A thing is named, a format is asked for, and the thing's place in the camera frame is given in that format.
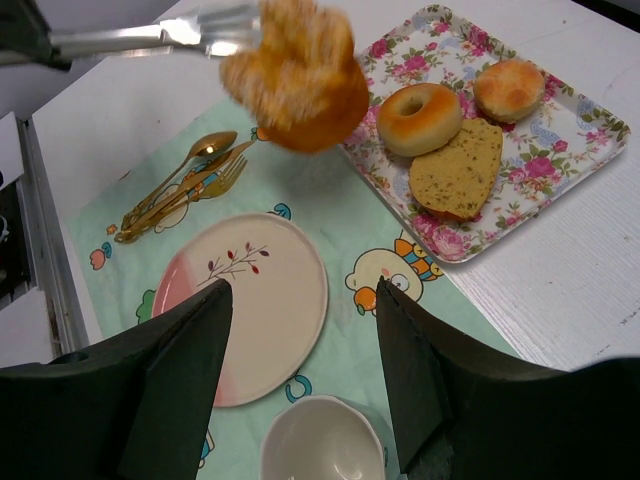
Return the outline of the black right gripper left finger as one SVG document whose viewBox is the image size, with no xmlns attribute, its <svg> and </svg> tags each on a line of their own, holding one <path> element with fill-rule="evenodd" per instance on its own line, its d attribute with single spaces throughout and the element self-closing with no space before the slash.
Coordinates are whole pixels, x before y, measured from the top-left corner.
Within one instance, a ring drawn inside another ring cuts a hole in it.
<svg viewBox="0 0 640 480">
<path fill-rule="evenodd" d="M 233 312 L 219 280 L 100 343 L 1 372 L 5 479 L 193 479 Z"/>
</svg>

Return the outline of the tong finger of the silver left gripper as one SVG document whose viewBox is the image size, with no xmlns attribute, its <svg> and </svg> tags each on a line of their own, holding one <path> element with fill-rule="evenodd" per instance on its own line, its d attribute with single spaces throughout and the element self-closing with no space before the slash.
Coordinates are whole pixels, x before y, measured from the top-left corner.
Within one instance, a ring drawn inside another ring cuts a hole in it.
<svg viewBox="0 0 640 480">
<path fill-rule="evenodd" d="M 260 43 L 255 4 L 201 7 L 154 24 L 93 32 L 52 33 L 51 44 L 64 59 L 122 55 L 142 57 L 186 51 L 208 58 L 232 56 Z"/>
</svg>

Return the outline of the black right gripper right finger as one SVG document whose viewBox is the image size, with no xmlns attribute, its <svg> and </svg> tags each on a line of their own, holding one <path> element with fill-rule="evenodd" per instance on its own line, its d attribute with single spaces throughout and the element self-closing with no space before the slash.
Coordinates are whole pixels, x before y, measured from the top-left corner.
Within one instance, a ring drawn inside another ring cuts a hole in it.
<svg viewBox="0 0 640 480">
<path fill-rule="evenodd" d="M 639 362 L 561 371 L 496 350 L 389 280 L 377 330 L 399 467 L 411 479 L 635 479 Z"/>
</svg>

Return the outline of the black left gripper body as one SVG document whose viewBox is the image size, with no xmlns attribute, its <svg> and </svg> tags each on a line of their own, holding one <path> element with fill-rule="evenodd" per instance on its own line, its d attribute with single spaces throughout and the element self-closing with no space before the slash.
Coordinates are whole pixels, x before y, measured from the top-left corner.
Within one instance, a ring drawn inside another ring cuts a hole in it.
<svg viewBox="0 0 640 480">
<path fill-rule="evenodd" d="M 1 65 L 37 64 L 70 70 L 49 38 L 50 27 L 35 1 L 1 0 Z"/>
</svg>

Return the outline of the orange bundt bread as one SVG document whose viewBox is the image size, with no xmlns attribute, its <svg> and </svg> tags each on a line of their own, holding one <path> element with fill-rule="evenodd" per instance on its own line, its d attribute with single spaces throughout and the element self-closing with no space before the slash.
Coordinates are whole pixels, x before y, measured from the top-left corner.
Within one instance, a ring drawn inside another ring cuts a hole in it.
<svg viewBox="0 0 640 480">
<path fill-rule="evenodd" d="M 261 44 L 222 60 L 228 94 L 273 143 L 316 153 L 346 140 L 369 107 L 346 14 L 314 1 L 262 1 Z"/>
</svg>

